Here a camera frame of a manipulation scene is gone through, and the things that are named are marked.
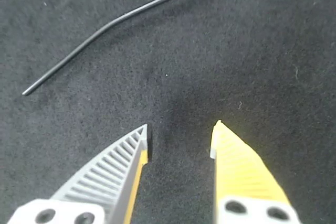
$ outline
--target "dark fabric background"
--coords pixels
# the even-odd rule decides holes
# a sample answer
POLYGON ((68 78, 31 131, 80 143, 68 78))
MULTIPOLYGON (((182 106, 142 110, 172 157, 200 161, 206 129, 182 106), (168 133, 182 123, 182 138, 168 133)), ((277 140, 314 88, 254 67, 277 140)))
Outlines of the dark fabric background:
POLYGON ((50 197, 150 122, 153 162, 132 223, 211 223, 209 144, 222 119, 304 223, 335 223, 336 0, 174 0, 21 96, 92 32, 147 1, 1 0, 0 219, 50 197))

